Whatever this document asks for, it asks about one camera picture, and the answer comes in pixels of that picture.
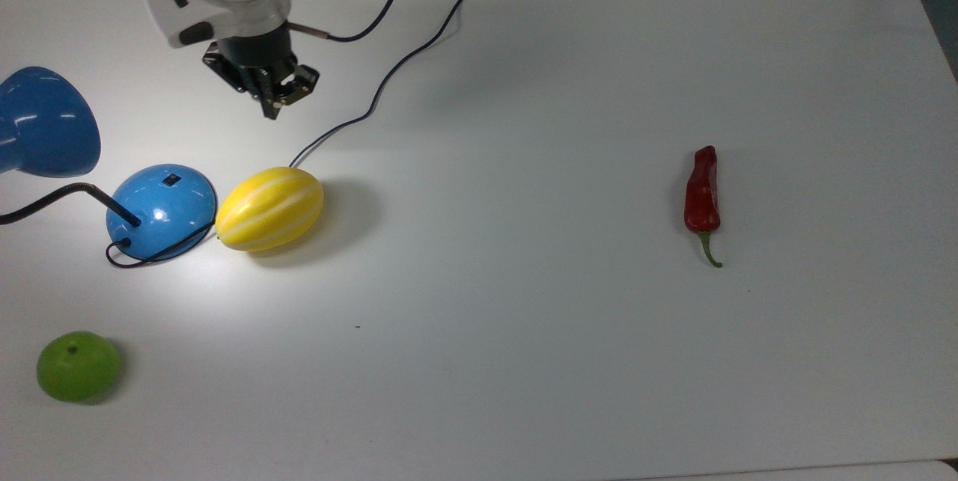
lamp shade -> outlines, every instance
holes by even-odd
[[[30,67],[0,85],[0,172],[78,177],[99,160],[97,121],[66,79]]]

gooseneck lamp arm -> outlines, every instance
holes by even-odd
[[[129,223],[133,227],[140,226],[140,218],[137,218],[136,215],[133,215],[129,209],[123,208],[119,202],[110,198],[108,194],[100,190],[97,186],[93,184],[87,184],[85,182],[76,182],[75,184],[69,184],[63,186],[57,191],[51,192],[51,194],[42,197],[41,199],[24,206],[21,209],[18,209],[16,212],[10,212],[10,214],[0,215],[0,225],[9,225],[20,221],[20,219],[28,218],[30,215],[39,212],[41,209],[50,206],[52,203],[57,202],[59,199],[66,197],[69,194],[75,194],[75,192],[87,192],[91,197],[97,199],[99,202],[102,202],[107,208],[112,209],[116,215],[119,215],[123,218],[124,221]]]

striped melon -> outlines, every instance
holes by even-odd
[[[216,233],[230,249],[263,251],[299,238],[322,209],[323,186],[314,175],[267,168],[226,197],[216,213]]]

pepper stem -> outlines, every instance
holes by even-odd
[[[702,240],[702,249],[705,251],[705,257],[709,260],[709,263],[712,266],[715,266],[717,269],[721,268],[721,263],[717,263],[715,259],[712,258],[712,250],[709,249],[709,238],[711,238],[711,232],[700,232],[698,233],[698,239]]]

green fruit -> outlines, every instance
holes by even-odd
[[[63,402],[84,402],[105,395],[120,375],[120,355],[105,338],[73,331],[55,338],[40,353],[37,382]]]

